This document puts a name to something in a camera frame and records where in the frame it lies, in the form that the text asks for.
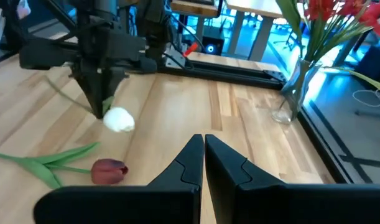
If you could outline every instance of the wooden table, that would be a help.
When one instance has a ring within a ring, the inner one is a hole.
[[[203,54],[192,60],[254,69],[275,65]],[[299,122],[276,123],[270,109],[278,92],[167,74],[131,75],[116,92],[115,106],[136,119],[131,133],[112,133],[44,82],[48,75],[72,98],[86,103],[68,68],[23,70],[18,57],[0,63],[0,152],[39,156],[99,141],[92,155],[73,167],[88,169],[99,158],[124,161],[121,185],[147,185],[195,133],[215,134],[250,161],[291,183],[327,183],[331,177]],[[56,172],[65,185],[91,185],[90,176]],[[215,222],[206,178],[202,223]],[[28,224],[32,208],[50,189],[21,167],[0,159],[0,224]]]
[[[141,0],[127,0],[133,4],[141,1]],[[217,15],[217,7],[216,6],[208,6],[205,4],[193,3],[188,1],[180,1],[173,0],[170,3],[170,6],[173,11],[179,14],[191,14],[198,15],[204,17],[213,17]]]
[[[226,0],[226,3],[227,8],[237,10],[234,31],[228,49],[229,54],[235,54],[245,12],[253,12],[263,17],[260,30],[253,42],[252,50],[248,58],[249,60],[260,62],[267,47],[274,19],[282,18],[279,6],[275,0]],[[297,5],[300,15],[303,15],[302,3],[298,3]]]

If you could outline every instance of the white cable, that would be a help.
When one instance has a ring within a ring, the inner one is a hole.
[[[353,93],[353,98],[356,100],[356,101],[358,101],[358,102],[360,102],[360,103],[362,103],[362,104],[364,104],[364,105],[366,105],[366,106],[369,106],[369,107],[373,107],[373,108],[378,108],[378,107],[380,107],[380,104],[378,104],[378,105],[372,105],[372,104],[369,104],[369,103],[367,103],[367,102],[364,102],[364,101],[362,101],[362,100],[360,100],[359,98],[357,98],[357,93],[373,93],[379,100],[380,100],[380,91],[379,90],[376,90],[376,91],[373,91],[373,90],[357,90],[357,91],[355,91],[354,93]]]

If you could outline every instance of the red flower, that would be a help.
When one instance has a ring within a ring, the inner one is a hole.
[[[380,2],[372,3],[361,16],[360,22],[374,28],[375,33],[380,35]]]
[[[321,15],[322,19],[327,21],[335,13],[334,5],[334,0],[310,0],[305,15],[310,16],[311,20],[318,19]]]
[[[91,168],[91,181],[94,184],[110,185],[123,180],[129,169],[114,159],[99,159]]]
[[[341,16],[357,15],[363,8],[363,0],[346,0],[345,5],[338,12]]]

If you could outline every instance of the tulip bud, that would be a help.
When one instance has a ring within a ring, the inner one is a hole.
[[[124,179],[129,169],[122,161],[99,159],[91,168],[91,181],[94,184],[117,184]]]
[[[111,108],[104,115],[104,125],[114,131],[132,131],[134,129],[134,119],[124,108]]]

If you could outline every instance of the table leg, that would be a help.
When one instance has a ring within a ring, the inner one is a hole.
[[[229,54],[235,54],[235,49],[237,48],[237,43],[238,43],[239,35],[241,33],[244,18],[245,18],[245,12],[237,11],[235,15],[234,29],[231,34],[231,40],[229,43],[229,49],[228,49]]]
[[[267,47],[267,41],[270,37],[271,28],[274,22],[274,18],[263,17],[263,21],[259,32],[257,33],[256,39],[253,42],[251,53],[249,54],[248,60],[255,62],[260,62],[263,58],[264,51]]]
[[[205,18],[204,17],[198,17],[198,24],[197,24],[197,37],[200,39],[202,42],[203,38],[203,24],[205,23]]]
[[[352,39],[350,39],[344,46],[343,48],[340,50],[338,56],[336,57],[335,61],[333,62],[333,65],[334,67],[338,67],[338,66],[342,66],[343,63],[345,62],[346,60],[346,57],[347,55],[349,55],[351,49],[353,49],[353,47],[356,45],[358,39],[359,39],[359,35],[353,37]]]

